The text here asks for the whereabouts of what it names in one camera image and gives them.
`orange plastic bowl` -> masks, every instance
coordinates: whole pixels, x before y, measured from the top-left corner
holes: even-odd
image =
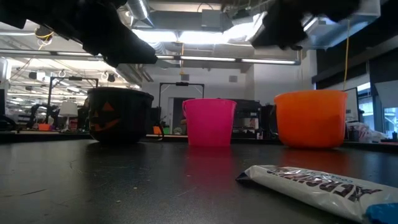
[[[279,139],[290,147],[336,147],[345,134],[347,94],[307,90],[274,98]]]

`pink bucket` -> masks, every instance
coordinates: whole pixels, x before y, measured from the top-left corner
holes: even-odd
[[[195,99],[182,103],[187,119],[190,146],[229,146],[236,102],[222,99]]]

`black pumpkin bucket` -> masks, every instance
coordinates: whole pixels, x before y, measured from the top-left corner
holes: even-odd
[[[137,90],[99,87],[88,90],[90,134],[101,143],[129,144],[146,135],[154,97]]]

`candy bar wrapper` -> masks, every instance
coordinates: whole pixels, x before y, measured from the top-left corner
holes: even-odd
[[[252,180],[311,206],[361,223],[398,223],[398,189],[296,167],[252,166],[237,179]]]

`black table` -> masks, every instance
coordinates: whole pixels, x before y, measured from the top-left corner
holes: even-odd
[[[92,140],[0,145],[0,223],[350,223],[259,185],[254,164],[318,169],[398,187],[398,155]]]

